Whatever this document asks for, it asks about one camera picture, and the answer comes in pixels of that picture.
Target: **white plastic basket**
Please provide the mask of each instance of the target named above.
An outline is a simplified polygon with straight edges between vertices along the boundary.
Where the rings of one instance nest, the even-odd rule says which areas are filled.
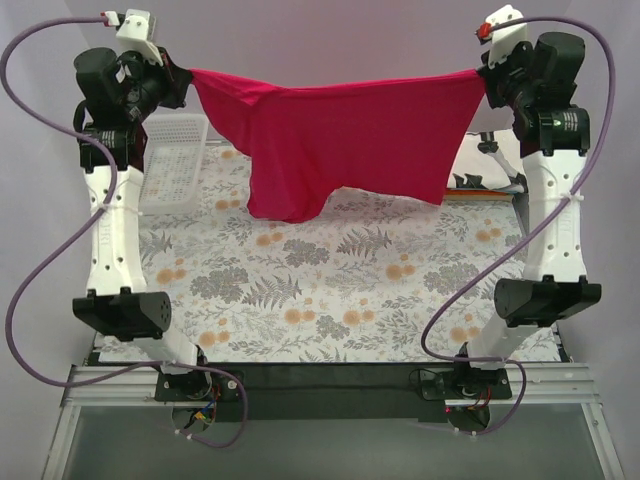
[[[208,128],[209,120],[200,114],[152,115],[145,121],[149,141],[140,192],[143,214],[180,214],[196,209]]]

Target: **floral pattern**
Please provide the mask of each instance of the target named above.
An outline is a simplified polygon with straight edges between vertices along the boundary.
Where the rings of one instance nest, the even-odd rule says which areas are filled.
[[[298,225],[252,218],[251,164],[232,147],[207,149],[199,208],[143,217],[140,254],[149,291],[171,297],[176,328],[211,361],[431,361],[420,335],[451,294],[520,238],[504,201],[445,202],[341,189]],[[454,304],[429,346],[455,354],[493,312],[493,286],[519,277],[509,260]],[[551,330],[515,356],[556,361]],[[100,360],[146,359],[107,338]]]

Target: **purple hose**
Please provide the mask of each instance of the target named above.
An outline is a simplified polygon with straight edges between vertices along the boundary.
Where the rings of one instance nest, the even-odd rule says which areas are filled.
[[[608,96],[607,96],[607,107],[606,107],[606,110],[605,110],[605,116],[604,116],[604,121],[603,121],[603,124],[602,124],[602,130],[600,131],[600,136],[598,137],[598,141],[596,143],[596,146],[593,149],[593,153],[592,153],[591,157],[587,161],[582,174],[577,179],[576,183],[574,184],[574,186],[571,189],[571,193],[575,194],[580,189],[582,184],[586,181],[586,179],[590,175],[591,171],[593,170],[593,167],[595,166],[598,158],[600,157],[600,152],[602,151],[602,147],[603,147],[603,144],[604,144],[604,139],[605,139],[607,131],[609,129],[609,124],[610,124],[610,121],[611,121],[611,112],[612,112],[612,109],[613,109],[613,99],[614,99],[614,95],[615,95],[615,66],[614,66],[614,61],[613,61],[613,53],[611,52],[611,48],[609,47],[609,44],[607,43],[607,41],[600,34],[600,32],[598,32],[595,28],[591,27],[590,25],[588,25],[586,23],[580,22],[578,20],[572,20],[572,19],[569,19],[569,18],[563,18],[563,17],[532,17],[532,18],[526,18],[526,19],[518,19],[518,20],[513,20],[513,21],[510,21],[510,22],[503,23],[502,25],[493,27],[491,29],[491,31],[501,30],[503,28],[510,27],[510,26],[513,26],[513,25],[519,25],[519,24],[522,24],[522,23],[543,22],[543,21],[566,23],[566,24],[569,24],[569,25],[574,25],[574,26],[580,27],[583,30],[586,30],[587,32],[591,33],[596,38],[596,40],[600,43],[600,45],[602,46],[604,54],[605,54],[605,56],[607,58],[607,64],[609,66],[609,93],[608,93]],[[62,19],[49,20],[49,21],[46,21],[46,22],[42,22],[40,24],[34,25],[34,26],[26,29],[24,32],[22,32],[18,36],[16,36],[9,43],[9,45],[6,47],[6,49],[4,50],[4,52],[2,54],[2,57],[0,59],[0,81],[2,82],[2,86],[4,87],[5,91],[7,92],[7,95],[9,96],[9,98],[11,98],[11,100],[13,100],[14,103],[16,103],[26,113],[28,113],[32,117],[36,118],[40,122],[44,123],[45,125],[48,125],[51,128],[53,128],[53,129],[55,129],[55,130],[57,130],[59,132],[65,133],[67,135],[71,135],[71,136],[73,136],[73,137],[75,137],[77,139],[80,139],[80,140],[86,141],[88,143],[91,143],[96,148],[100,149],[100,151],[102,151],[102,153],[105,155],[105,157],[109,161],[109,165],[111,167],[111,181],[109,183],[109,189],[108,189],[107,195],[105,196],[105,199],[104,199],[104,204],[107,205],[107,204],[110,203],[111,198],[113,197],[113,194],[114,194],[114,191],[115,191],[115,187],[116,187],[116,176],[117,176],[117,167],[116,167],[115,160],[114,160],[113,156],[111,155],[111,152],[109,152],[109,150],[104,145],[102,145],[100,142],[98,142],[97,140],[95,140],[95,139],[93,139],[91,137],[88,137],[86,135],[77,133],[77,132],[75,132],[73,130],[67,129],[67,128],[61,126],[61,125],[58,125],[55,122],[52,122],[52,121],[44,118],[43,116],[41,116],[37,112],[35,112],[29,106],[24,104],[24,102],[22,102],[15,95],[15,93],[13,92],[13,90],[11,89],[11,87],[9,86],[9,84],[7,82],[7,62],[9,60],[9,57],[11,56],[13,51],[15,50],[15,48],[18,46],[18,44],[20,44],[25,38],[29,37],[30,35],[38,32],[40,30],[44,30],[45,28],[53,27],[53,26],[56,26],[56,25],[64,25],[64,24],[70,24],[70,23],[105,23],[105,19],[104,19],[104,17],[62,18]],[[460,297],[462,297],[466,292],[468,292],[471,288],[473,288],[473,286],[475,286],[480,280],[482,280],[489,273],[491,273],[493,270],[495,270],[498,266],[500,266],[506,260],[508,260],[512,255],[516,254],[517,252],[522,250],[525,246],[527,246],[529,244],[529,242],[531,242],[531,240],[533,240],[533,238],[536,235],[538,235],[544,228],[547,227],[547,225],[549,225],[558,216],[558,214],[562,211],[563,208],[565,208],[567,206],[568,203],[569,203],[568,199],[562,200],[558,204],[558,206],[555,208],[555,210],[540,225],[538,225],[531,233],[529,233],[529,235],[524,237],[520,241],[520,243],[518,243],[515,247],[513,247],[511,250],[509,250],[505,255],[503,255],[498,260],[496,260],[493,264],[491,264],[489,267],[487,267],[478,276],[473,278],[467,285],[462,287],[458,293],[453,295],[449,300],[447,300],[447,302],[445,302],[445,304],[442,307],[440,307],[440,309],[431,318],[431,320],[429,321],[429,323],[425,327],[424,331],[422,332],[422,336],[421,336],[420,342],[421,342],[423,350],[428,355],[431,355],[432,357],[437,358],[439,360],[445,360],[445,361],[450,361],[450,362],[471,362],[471,361],[474,361],[474,362],[495,362],[495,361],[502,361],[503,360],[502,358],[498,358],[498,357],[480,357],[480,358],[466,358],[466,359],[463,359],[463,358],[457,358],[457,357],[450,357],[450,356],[447,356],[447,355],[442,355],[442,354],[439,354],[439,353],[436,353],[436,352],[433,352],[433,351],[429,350],[429,347],[427,347],[427,345],[426,345],[426,339],[427,339],[427,336],[428,336],[429,332],[431,331],[431,329],[435,325],[435,323],[438,321],[438,319],[444,314],[444,312],[453,303],[455,303],[458,299],[460,299]],[[42,375],[42,374],[38,373],[36,370],[34,370],[24,360],[24,358],[22,357],[22,355],[20,354],[20,352],[18,351],[18,349],[16,347],[15,340],[13,338],[13,315],[14,315],[16,306],[18,304],[18,301],[20,300],[20,297],[24,293],[25,289],[40,274],[40,272],[42,272],[42,270],[44,270],[51,262],[53,262],[53,260],[55,260],[67,248],[69,248],[69,246],[71,246],[76,240],[78,240],[78,238],[80,238],[84,233],[89,231],[91,229],[91,227],[98,221],[98,219],[100,218],[100,216],[103,213],[104,213],[104,210],[102,210],[102,209],[98,210],[91,218],[89,218],[89,220],[73,236],[71,236],[71,238],[69,238],[66,242],[64,242],[58,249],[56,249],[51,255],[49,255],[40,265],[38,265],[33,270],[33,272],[31,272],[27,276],[27,278],[25,278],[24,281],[20,284],[20,286],[16,290],[16,293],[11,298],[11,301],[9,303],[9,307],[7,308],[7,314],[6,314],[6,317],[5,317],[5,336],[6,336],[7,345],[9,346],[9,350],[11,351],[11,354],[16,359],[18,364],[29,375],[31,375],[32,377],[36,378],[37,380],[40,380],[41,382],[46,383],[48,385],[57,386],[57,387],[63,387],[63,388],[80,387],[80,386],[83,386],[83,385],[91,385],[91,384],[94,384],[94,383],[98,383],[98,382],[100,382],[102,380],[106,380],[108,378],[113,378],[113,377],[115,377],[117,375],[121,375],[123,373],[129,372],[131,370],[135,370],[137,368],[154,367],[154,366],[163,365],[163,362],[140,362],[140,363],[136,363],[135,365],[131,365],[131,366],[128,366],[126,368],[122,368],[122,369],[117,370],[115,372],[111,372],[111,373],[108,373],[106,375],[102,375],[102,376],[99,376],[99,377],[96,377],[96,378],[92,378],[90,380],[85,380],[85,381],[82,381],[82,382],[62,382],[62,381],[53,380],[53,379],[50,379],[48,377],[45,377],[44,375]],[[520,369],[520,372],[522,373],[522,389],[521,389],[520,393],[518,394],[518,397],[516,398],[516,401],[514,402],[513,408],[509,411],[509,413],[507,413],[507,415],[505,415],[501,420],[499,420],[498,422],[496,422],[494,425],[492,425],[491,427],[487,428],[486,430],[481,431],[481,432],[477,432],[478,435],[491,433],[491,432],[497,430],[498,428],[500,428],[502,425],[504,425],[513,416],[513,414],[516,412],[518,406],[520,405],[520,403],[522,402],[522,399],[524,398],[524,394],[525,394],[525,390],[526,390],[526,383],[527,383],[527,375],[526,375],[526,371],[524,369],[524,366],[522,365],[522,363],[520,363],[518,361],[515,361],[515,360],[506,360],[506,363],[515,364]],[[238,381],[237,378],[235,378],[230,373],[225,372],[223,370],[218,370],[216,368],[200,367],[200,366],[185,365],[185,364],[176,364],[176,366],[181,367],[181,368],[191,369],[191,370],[201,370],[201,371],[215,373],[215,374],[218,374],[218,375],[223,375],[225,377],[228,377],[228,378],[234,380],[238,384],[238,388],[239,388],[241,396],[242,396],[242,402],[243,402],[244,411],[243,411],[243,416],[242,416],[242,423],[240,425],[240,428],[236,432],[236,434],[230,440],[228,440],[227,442],[224,442],[224,443],[214,443],[214,442],[211,442],[210,440],[207,440],[207,439],[202,438],[202,437],[197,437],[195,435],[191,437],[193,440],[196,440],[196,441],[198,441],[200,443],[203,443],[205,445],[208,445],[208,446],[211,446],[211,447],[215,447],[215,448],[224,448],[224,447],[228,447],[228,446],[232,445],[233,443],[235,443],[237,441],[237,439],[240,437],[240,435],[242,434],[242,432],[244,431],[244,429],[246,427],[247,419],[248,419],[248,399],[247,399],[247,394],[246,394],[246,391],[245,391],[243,385]],[[434,427],[434,426],[424,426],[424,428],[443,430],[443,428],[441,428],[441,427]],[[183,435],[188,435],[188,433],[185,432],[185,431],[180,431],[180,433],[182,433]],[[463,433],[466,433],[466,434],[469,434],[469,435],[472,434],[472,432],[463,432]]]
[[[521,23],[533,23],[533,22],[560,22],[560,23],[566,23],[568,25],[573,25],[575,27],[579,27],[579,28],[589,32],[591,35],[593,35],[595,37],[595,39],[598,41],[598,43],[600,43],[600,46],[602,47],[602,50],[604,51],[605,57],[607,59],[607,65],[609,67],[609,91],[608,91],[608,95],[607,95],[607,106],[606,106],[606,109],[605,109],[604,120],[602,121],[602,129],[600,130],[600,135],[598,136],[598,141],[596,142],[596,146],[593,148],[593,152],[592,152],[591,156],[589,157],[589,159],[587,160],[582,173],[580,174],[580,176],[576,180],[576,182],[573,185],[573,187],[571,187],[570,192],[571,192],[572,195],[575,195],[576,192],[578,192],[578,190],[580,190],[580,187],[582,187],[584,182],[587,180],[587,178],[589,177],[589,175],[593,171],[593,168],[595,167],[596,162],[600,158],[600,154],[602,152],[602,147],[604,145],[604,140],[605,140],[605,138],[607,136],[607,132],[609,130],[609,124],[611,123],[611,115],[612,115],[612,111],[613,111],[613,100],[614,100],[614,97],[615,97],[615,90],[616,90],[616,69],[615,69],[614,60],[613,60],[613,52],[611,51],[611,47],[609,46],[609,43],[607,42],[607,40],[602,36],[602,34],[598,30],[596,30],[594,27],[592,27],[591,25],[589,25],[587,23],[581,22],[579,20],[574,20],[574,19],[571,19],[571,18],[555,17],[555,16],[522,18],[522,19],[512,20],[512,21],[505,22],[503,24],[497,25],[497,26],[491,28],[491,31],[495,32],[497,30],[502,30],[503,28],[511,27],[511,26],[514,26],[514,25],[519,25]],[[486,269],[484,269],[482,272],[480,272],[476,277],[471,279],[469,281],[469,283],[467,283],[464,287],[462,287],[449,300],[447,300],[444,303],[444,305],[442,305],[442,307],[440,307],[440,309],[438,309],[438,311],[433,315],[433,317],[431,317],[431,320],[429,321],[427,326],[424,328],[424,330],[422,332],[422,336],[420,338],[420,344],[422,346],[422,349],[425,351],[425,353],[427,355],[430,355],[430,356],[432,356],[434,358],[437,358],[438,360],[445,360],[445,361],[448,361],[448,362],[500,362],[500,361],[504,361],[504,359],[502,359],[500,357],[460,358],[460,357],[451,357],[449,355],[442,355],[440,353],[433,352],[432,350],[429,349],[429,347],[427,346],[427,342],[426,342],[427,336],[429,335],[429,332],[431,331],[433,326],[436,324],[436,322],[440,319],[440,317],[444,314],[444,312],[446,312],[447,309],[449,307],[451,307],[451,305],[453,305],[465,293],[467,293],[469,290],[471,290],[480,280],[485,278],[492,271],[494,271],[496,268],[498,268],[500,265],[502,265],[504,262],[506,262],[510,257],[512,257],[513,255],[518,253],[520,250],[522,250],[524,247],[526,247],[538,234],[540,234],[540,232],[542,232],[542,230],[544,230],[553,220],[555,220],[555,218],[560,214],[560,212],[569,204],[569,201],[570,200],[568,198],[562,199],[560,201],[560,203],[558,204],[558,206],[549,214],[549,216],[547,218],[545,218],[540,223],[540,225],[538,225],[527,236],[525,236],[522,240],[520,240],[520,242],[515,247],[513,247],[511,250],[509,250],[507,253],[505,253],[503,256],[501,256],[499,259],[497,259],[495,262],[493,262],[491,265],[489,265]],[[506,360],[505,363],[514,364],[520,369],[520,372],[522,373],[522,389],[520,390],[520,393],[518,394],[518,397],[516,398],[516,401],[513,404],[513,408],[511,408],[511,410],[509,410],[509,412],[503,418],[501,418],[498,422],[496,422],[491,427],[489,427],[489,428],[487,428],[487,429],[485,429],[483,431],[476,432],[477,435],[484,435],[484,434],[487,434],[487,433],[494,432],[497,429],[499,429],[501,426],[503,426],[515,414],[516,410],[520,406],[520,403],[522,403],[522,399],[524,398],[524,394],[525,394],[525,391],[526,391],[526,385],[527,385],[527,376],[526,376],[526,373],[525,373],[524,366],[522,365],[522,363],[520,363],[520,362],[518,362],[516,360]],[[441,430],[441,428],[431,427],[431,426],[428,426],[428,425],[423,426],[423,428]],[[469,435],[472,434],[472,432],[462,432],[462,433],[466,433],[466,434],[469,434]]]
[[[103,201],[104,205],[108,205],[111,202],[111,199],[113,198],[113,194],[116,189],[116,181],[117,181],[117,174],[118,174],[116,161],[113,158],[113,155],[111,154],[109,149],[107,149],[104,145],[102,145],[96,139],[88,135],[83,135],[82,133],[78,133],[69,128],[65,128],[62,125],[59,125],[43,117],[42,115],[34,111],[31,107],[26,105],[22,100],[20,100],[18,96],[15,94],[15,92],[11,89],[9,82],[7,81],[7,63],[9,61],[9,57],[11,56],[13,51],[16,49],[16,47],[27,37],[33,35],[36,32],[39,32],[40,30],[44,30],[49,27],[55,27],[57,25],[78,24],[78,23],[104,24],[105,22],[106,22],[105,17],[59,18],[54,20],[47,20],[46,22],[38,23],[36,25],[33,25],[27,28],[26,30],[18,34],[11,42],[9,42],[9,45],[7,45],[7,47],[4,49],[4,52],[2,52],[2,57],[0,57],[0,82],[2,82],[2,86],[4,87],[5,92],[7,92],[7,95],[9,96],[9,98],[13,100],[13,102],[16,105],[18,105],[18,107],[20,107],[22,110],[24,110],[27,114],[29,114],[36,120],[39,120],[40,122],[44,123],[45,125],[48,125],[54,130],[57,130],[59,132],[62,132],[64,134],[75,137],[79,140],[92,144],[94,147],[98,148],[104,154],[105,158],[109,162],[109,166],[111,167],[111,180],[109,182],[109,189],[107,190],[107,194]],[[22,355],[20,354],[16,346],[15,339],[13,338],[13,315],[15,313],[16,306],[18,304],[18,301],[20,300],[20,297],[22,296],[24,291],[27,289],[29,284],[40,274],[40,272],[42,272],[47,266],[49,266],[51,262],[53,262],[56,258],[58,258],[60,254],[62,254],[62,252],[64,252],[67,248],[73,245],[76,242],[76,240],[78,240],[82,235],[84,235],[86,232],[91,230],[91,227],[100,219],[100,217],[104,214],[104,212],[105,212],[104,209],[99,209],[95,214],[93,214],[93,216],[89,218],[89,220],[85,222],[84,225],[82,225],[82,227],[80,227],[80,229],[76,233],[74,233],[66,242],[60,245],[60,247],[58,247],[47,258],[45,258],[42,261],[42,263],[40,263],[40,265],[38,265],[29,275],[27,275],[27,278],[25,278],[22,281],[22,283],[16,290],[16,293],[13,294],[13,297],[11,298],[11,301],[9,302],[9,306],[7,308],[4,331],[5,331],[5,337],[7,339],[7,345],[9,347],[9,351],[11,352],[11,355],[13,355],[13,358],[15,358],[16,362],[18,362],[18,365],[20,365],[29,375],[31,375],[36,380],[40,380],[41,382],[46,383],[47,385],[52,385],[54,387],[63,387],[63,388],[81,387],[84,385],[91,385],[94,383],[98,383],[103,380],[107,380],[108,378],[113,378],[117,375],[121,375],[123,373],[130,372],[131,370],[136,370],[141,367],[159,367],[164,364],[164,362],[140,362],[140,363],[136,363],[135,365],[130,365],[120,370],[116,370],[114,372],[108,373],[106,375],[101,375],[99,377],[92,378],[90,380],[84,380],[82,382],[62,382],[59,380],[48,378],[42,375],[41,373],[37,372],[33,367],[31,367],[31,365],[29,365],[26,362],[26,360],[22,357]],[[223,370],[219,370],[217,368],[200,367],[200,366],[185,365],[185,364],[175,364],[175,365],[181,368],[189,369],[189,370],[202,370],[204,372],[211,372],[217,375],[222,375],[229,378],[230,380],[235,381],[238,384],[238,389],[240,390],[240,395],[242,396],[242,404],[244,409],[243,409],[243,415],[242,415],[242,422],[236,434],[230,440],[224,443],[215,443],[207,439],[199,438],[196,436],[191,437],[196,441],[199,441],[201,443],[204,443],[214,448],[225,448],[233,445],[238,440],[240,435],[242,435],[242,432],[246,427],[248,414],[249,414],[247,392],[245,391],[242,383],[230,373],[225,372]]]

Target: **purple cable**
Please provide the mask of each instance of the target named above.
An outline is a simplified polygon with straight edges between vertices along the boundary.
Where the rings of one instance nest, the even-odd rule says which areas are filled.
[[[587,23],[581,22],[579,20],[574,20],[571,18],[555,17],[555,16],[522,18],[518,20],[511,20],[509,22],[505,22],[500,25],[496,25],[495,27],[491,28],[491,31],[495,32],[497,30],[502,30],[503,28],[511,27],[514,25],[520,25],[522,23],[533,23],[533,22],[560,22],[568,25],[573,25],[575,27],[579,27],[589,32],[591,35],[593,35],[593,37],[595,37],[595,39],[598,41],[598,43],[602,47],[602,50],[607,59],[607,65],[609,67],[609,90],[607,95],[607,106],[605,109],[604,120],[602,121],[602,129],[600,130],[600,135],[598,136],[598,141],[596,142],[596,146],[593,148],[593,152],[589,157],[589,159],[587,160],[582,173],[576,180],[573,187],[571,187],[570,193],[571,195],[575,195],[576,192],[580,190],[580,187],[582,187],[584,182],[587,180],[587,178],[593,171],[593,168],[595,167],[596,162],[600,158],[600,154],[604,146],[604,140],[607,136],[607,131],[609,130],[609,124],[611,123],[611,115],[613,111],[613,100],[615,97],[615,90],[616,90],[616,69],[615,69],[614,60],[613,60],[613,52],[611,51],[611,47],[609,46],[609,43],[607,42],[607,40],[602,36],[602,34],[598,30],[596,30],[594,27],[592,27]],[[420,338],[420,344],[422,346],[422,349],[425,351],[427,355],[430,355],[439,360],[445,360],[448,362],[501,362],[501,361],[504,361],[504,359],[500,357],[460,358],[460,357],[451,357],[449,355],[442,355],[440,353],[433,352],[429,349],[426,342],[427,336],[429,335],[429,332],[431,331],[435,323],[440,319],[440,317],[444,314],[444,312],[446,312],[447,309],[451,307],[451,305],[453,305],[465,293],[471,290],[480,280],[482,280],[487,275],[489,275],[489,273],[494,271],[496,268],[498,268],[500,265],[506,262],[510,257],[512,257],[513,255],[518,253],[520,250],[522,250],[524,247],[526,247],[538,234],[540,234],[540,232],[542,232],[553,220],[555,220],[555,218],[560,214],[560,212],[569,204],[569,201],[570,199],[568,198],[562,199],[558,204],[558,206],[549,214],[547,218],[545,218],[540,223],[540,225],[538,225],[527,236],[525,236],[522,240],[520,240],[520,242],[515,247],[513,247],[511,250],[509,250],[507,253],[501,256],[498,260],[496,260],[491,265],[489,265],[485,270],[480,272],[475,278],[469,281],[469,283],[467,283],[464,287],[462,287],[456,294],[454,294],[449,300],[447,300],[444,303],[444,305],[442,305],[442,307],[440,307],[440,309],[433,315],[433,317],[431,318],[427,326],[424,328],[422,332],[422,336]],[[505,363],[516,365],[520,369],[520,372],[522,374],[522,389],[520,390],[520,393],[518,394],[518,397],[516,398],[516,401],[514,402],[513,407],[511,408],[511,410],[509,410],[509,412],[503,418],[501,418],[498,422],[496,422],[491,427],[475,433],[461,431],[462,433],[465,433],[467,435],[474,435],[474,434],[485,435],[491,432],[495,432],[500,427],[502,427],[506,422],[509,421],[509,419],[515,414],[516,410],[520,406],[520,403],[522,403],[522,399],[524,398],[526,385],[527,385],[527,375],[526,375],[524,366],[521,362],[518,362],[517,360],[506,360]],[[422,428],[427,428],[427,429],[444,430],[442,427],[435,427],[435,426],[429,426],[429,425],[420,425],[420,426]]]
[[[116,165],[116,161],[113,158],[113,155],[111,154],[109,149],[107,149],[99,141],[97,141],[96,139],[94,139],[94,138],[92,138],[92,137],[90,137],[88,135],[83,135],[82,133],[78,133],[78,132],[76,132],[74,130],[71,130],[69,128],[65,128],[62,125],[59,125],[59,124],[57,124],[57,123],[55,123],[55,122],[43,117],[42,115],[40,115],[39,113],[34,111],[31,107],[26,105],[22,100],[20,100],[18,98],[18,96],[15,94],[15,92],[12,90],[11,86],[9,85],[9,82],[7,81],[7,63],[9,62],[9,57],[11,57],[11,54],[16,49],[16,47],[20,43],[22,43],[22,41],[24,41],[27,37],[33,35],[36,32],[39,32],[40,30],[44,30],[44,29],[50,28],[50,27],[55,27],[55,26],[58,26],[58,25],[67,25],[67,24],[84,24],[84,23],[102,23],[102,24],[105,24],[106,21],[107,20],[106,20],[105,17],[78,17],[78,18],[58,18],[58,19],[47,20],[45,22],[38,23],[36,25],[33,25],[33,26],[27,28],[23,32],[19,33],[18,35],[16,35],[16,37],[13,40],[11,40],[11,42],[9,42],[9,45],[7,45],[7,47],[4,49],[4,52],[2,52],[2,57],[0,57],[0,82],[2,82],[2,86],[4,87],[5,92],[7,92],[7,95],[9,96],[9,98],[11,100],[13,100],[13,102],[16,105],[18,105],[18,107],[20,107],[22,110],[24,110],[27,114],[29,114],[30,116],[32,116],[36,120],[44,123],[45,125],[53,128],[54,130],[57,130],[57,131],[62,132],[64,134],[66,134],[66,135],[70,135],[72,137],[75,137],[78,140],[82,140],[82,141],[85,141],[85,142],[88,142],[88,143],[92,144],[94,147],[98,148],[104,154],[104,156],[107,159],[107,161],[109,162],[109,166],[111,168],[111,180],[109,182],[109,188],[107,190],[107,194],[106,194],[106,196],[104,198],[104,201],[103,201],[104,205],[108,205],[111,202],[111,199],[113,198],[113,194],[114,194],[115,189],[116,189],[116,181],[117,181],[117,174],[118,174],[118,168],[117,168],[117,165]],[[41,381],[43,383],[46,383],[47,385],[51,385],[51,386],[54,386],[54,387],[63,387],[63,388],[81,387],[81,386],[84,386],[84,385],[91,385],[91,384],[94,384],[94,383],[98,383],[98,382],[101,382],[103,380],[107,380],[109,378],[116,377],[118,375],[121,375],[121,374],[126,373],[126,372],[130,372],[132,370],[136,370],[136,369],[141,368],[141,367],[159,367],[159,366],[163,366],[164,365],[164,362],[158,362],[158,361],[156,361],[156,362],[139,362],[139,363],[136,363],[135,365],[130,365],[128,367],[122,368],[120,370],[116,370],[116,371],[108,373],[106,375],[101,375],[99,377],[92,378],[90,380],[83,380],[81,382],[63,382],[63,381],[59,381],[59,380],[54,380],[52,378],[48,378],[48,377],[42,375],[41,373],[37,372],[22,357],[22,355],[20,354],[20,352],[18,351],[18,348],[16,346],[15,339],[13,338],[13,315],[15,313],[16,306],[18,305],[18,301],[20,300],[20,297],[22,296],[24,291],[27,289],[27,287],[31,284],[31,282],[45,268],[47,268],[47,266],[49,266],[49,264],[51,264],[51,262],[53,262],[56,258],[58,258],[67,248],[69,248],[71,245],[73,245],[76,242],[76,240],[78,240],[82,235],[84,235],[86,232],[91,230],[91,227],[100,219],[100,217],[104,214],[104,212],[105,212],[104,209],[99,209],[96,213],[94,213],[89,218],[89,220],[87,220],[84,223],[84,225],[82,225],[80,227],[80,229],[76,233],[74,233],[66,242],[64,242],[62,245],[60,245],[60,247],[58,247],[47,258],[45,258],[42,261],[42,263],[40,263],[29,275],[27,275],[27,277],[18,286],[18,289],[16,290],[16,292],[13,294],[13,297],[11,298],[11,301],[9,302],[9,306],[7,307],[4,331],[5,331],[5,337],[7,339],[7,345],[9,347],[9,351],[11,352],[11,355],[13,355],[13,358],[15,358],[16,362],[18,362],[18,365],[20,365],[29,375],[31,375],[36,380],[39,380],[39,381]],[[211,441],[209,441],[207,439],[198,438],[196,436],[192,436],[191,437],[194,440],[197,440],[197,441],[199,441],[201,443],[204,443],[204,444],[206,444],[206,445],[208,445],[210,447],[214,447],[214,448],[225,448],[225,447],[229,447],[229,446],[233,445],[238,440],[240,435],[242,435],[242,432],[244,431],[244,429],[246,427],[246,423],[247,423],[247,420],[248,420],[248,414],[249,414],[247,392],[245,391],[244,386],[242,385],[240,380],[238,380],[232,374],[230,374],[228,372],[225,372],[224,370],[219,370],[217,368],[193,366],[193,365],[186,365],[186,364],[181,364],[181,363],[180,364],[176,363],[175,366],[180,367],[180,368],[189,369],[189,370],[201,370],[201,371],[204,371],[204,372],[215,373],[217,375],[225,376],[225,377],[229,378],[230,380],[233,380],[234,382],[236,382],[238,384],[238,389],[240,390],[240,394],[242,396],[243,415],[242,415],[242,422],[240,424],[240,428],[238,429],[236,434],[230,440],[228,440],[226,442],[223,442],[223,443],[211,442]]]

